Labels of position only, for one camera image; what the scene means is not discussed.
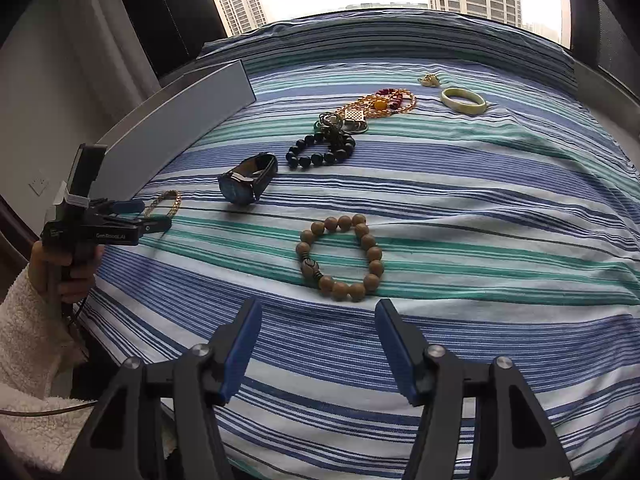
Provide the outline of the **person's left hand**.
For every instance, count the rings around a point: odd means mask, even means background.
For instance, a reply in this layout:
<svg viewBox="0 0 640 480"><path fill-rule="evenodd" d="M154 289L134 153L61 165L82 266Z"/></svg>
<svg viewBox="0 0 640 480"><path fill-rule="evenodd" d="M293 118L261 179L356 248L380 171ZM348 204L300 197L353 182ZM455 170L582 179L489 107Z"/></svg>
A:
<svg viewBox="0 0 640 480"><path fill-rule="evenodd" d="M94 248L93 256L85 263L73 263L67 252L45 248L38 240L32 245L28 264L30 284L44 300L58 300L74 304L84 300L96 284L96 270L102 262L104 247Z"/></svg>

